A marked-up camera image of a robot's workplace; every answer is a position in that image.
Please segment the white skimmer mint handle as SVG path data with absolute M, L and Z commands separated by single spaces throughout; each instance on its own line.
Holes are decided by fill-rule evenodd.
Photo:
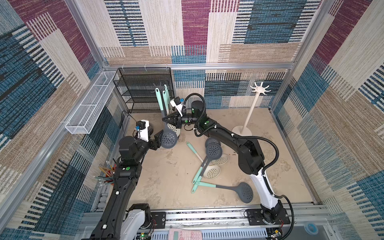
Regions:
M 171 102 L 171 96 L 169 93 L 169 88 L 166 84 L 164 84 L 165 92 L 166 92 L 166 97 L 167 97 L 167 104 L 170 105 Z

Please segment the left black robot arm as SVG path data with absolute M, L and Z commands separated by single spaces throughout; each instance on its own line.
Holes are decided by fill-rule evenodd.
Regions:
M 148 150 L 156 151 L 161 146 L 162 135 L 160 131 L 148 141 L 132 136 L 119 141 L 121 156 L 113 176 L 113 194 L 89 240 L 133 240 L 139 228 L 151 221 L 145 208 L 133 209 L 127 216 L 126 210 L 142 172 L 142 161 Z

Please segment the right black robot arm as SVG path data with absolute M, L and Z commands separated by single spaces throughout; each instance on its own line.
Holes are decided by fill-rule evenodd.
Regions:
M 258 191 L 261 200 L 260 214 L 264 224 L 294 224 L 294 215 L 288 216 L 281 202 L 282 199 L 287 199 L 287 196 L 276 195 L 266 175 L 266 169 L 275 164 L 279 158 L 278 147 L 272 141 L 258 136 L 240 136 L 229 131 L 207 116 L 204 101 L 194 101 L 191 113 L 182 109 L 163 117 L 163 122 L 177 128 L 182 125 L 194 125 L 196 137 L 207 136 L 208 143 L 215 139 L 234 150 L 238 154 L 239 168 L 250 175 Z M 275 158 L 267 165 L 259 141 L 265 141 L 275 149 Z

